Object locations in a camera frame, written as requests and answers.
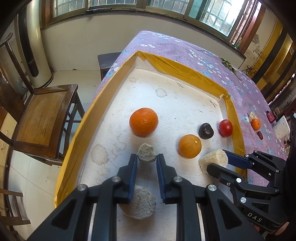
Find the orange fruit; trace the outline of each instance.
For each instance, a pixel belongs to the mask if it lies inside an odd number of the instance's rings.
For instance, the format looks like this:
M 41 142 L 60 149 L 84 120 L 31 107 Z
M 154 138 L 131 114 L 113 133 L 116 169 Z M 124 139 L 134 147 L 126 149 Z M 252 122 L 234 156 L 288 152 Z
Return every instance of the orange fruit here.
M 197 136 L 189 134 L 180 139 L 178 149 L 182 157 L 194 158 L 200 153 L 202 143 Z
M 130 127 L 138 136 L 151 134 L 158 125 L 157 114 L 149 108 L 136 110 L 130 117 Z
M 260 123 L 260 120 L 258 119 L 253 119 L 251 121 L 251 126 L 253 127 L 254 131 L 257 131 L 260 129 L 260 126 L 261 126 L 261 123 Z

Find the tomato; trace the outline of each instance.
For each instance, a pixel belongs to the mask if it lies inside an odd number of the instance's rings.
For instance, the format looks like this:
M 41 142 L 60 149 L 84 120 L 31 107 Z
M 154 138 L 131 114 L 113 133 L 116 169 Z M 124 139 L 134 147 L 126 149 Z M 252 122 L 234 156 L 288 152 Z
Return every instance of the tomato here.
M 219 132 L 223 137 L 231 136 L 233 131 L 232 124 L 229 120 L 223 120 L 219 124 Z

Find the gray yam chunk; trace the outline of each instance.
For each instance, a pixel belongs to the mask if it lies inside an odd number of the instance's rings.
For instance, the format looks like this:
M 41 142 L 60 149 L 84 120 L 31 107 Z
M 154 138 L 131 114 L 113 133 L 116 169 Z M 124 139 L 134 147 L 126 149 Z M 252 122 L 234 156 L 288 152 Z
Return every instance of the gray yam chunk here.
M 141 162 L 149 163 L 155 161 L 156 153 L 153 146 L 144 143 L 140 146 L 137 156 Z
M 156 208 L 154 195 L 142 186 L 135 185 L 130 204 L 119 204 L 125 215 L 134 219 L 150 217 Z

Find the tiled floor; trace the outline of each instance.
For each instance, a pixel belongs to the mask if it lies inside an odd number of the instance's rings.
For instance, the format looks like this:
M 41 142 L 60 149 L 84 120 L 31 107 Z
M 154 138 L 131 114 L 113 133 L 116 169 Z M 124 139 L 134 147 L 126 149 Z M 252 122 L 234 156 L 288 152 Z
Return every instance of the tiled floor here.
M 78 84 L 78 95 L 84 110 L 87 110 L 100 82 L 99 71 L 68 70 L 55 72 L 50 86 Z M 73 124 L 72 135 L 78 125 L 78 123 Z M 20 200 L 20 210 L 23 219 L 28 218 L 31 221 L 29 225 L 14 227 L 22 238 L 27 239 L 53 211 L 53 195 L 59 171 L 58 166 L 48 166 L 23 153 L 13 151 L 8 188 L 11 191 L 23 193 L 24 197 Z

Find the chair seat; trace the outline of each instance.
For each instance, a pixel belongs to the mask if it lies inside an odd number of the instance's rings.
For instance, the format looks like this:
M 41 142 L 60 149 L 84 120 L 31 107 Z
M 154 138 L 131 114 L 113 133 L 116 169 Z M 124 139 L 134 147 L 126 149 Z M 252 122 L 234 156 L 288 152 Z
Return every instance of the chair seat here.
M 26 102 L 26 110 L 13 134 L 12 149 L 55 159 L 67 114 L 78 85 L 36 89 Z

